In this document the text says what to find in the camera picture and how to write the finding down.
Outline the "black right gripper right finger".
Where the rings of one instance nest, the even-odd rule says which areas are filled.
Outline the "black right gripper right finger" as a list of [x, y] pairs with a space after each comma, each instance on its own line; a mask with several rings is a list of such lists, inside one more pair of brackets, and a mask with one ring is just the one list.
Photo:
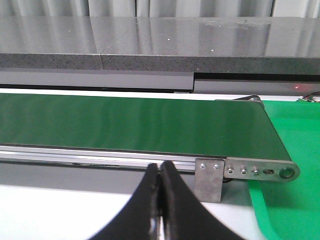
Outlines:
[[175, 165], [161, 165], [162, 213], [166, 240], [241, 240], [195, 197]]

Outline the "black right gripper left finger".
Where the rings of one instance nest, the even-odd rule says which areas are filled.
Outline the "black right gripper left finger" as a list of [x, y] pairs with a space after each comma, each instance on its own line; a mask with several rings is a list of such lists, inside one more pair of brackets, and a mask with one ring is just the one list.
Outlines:
[[130, 200], [94, 240], [157, 240], [160, 218], [158, 167], [149, 164]]

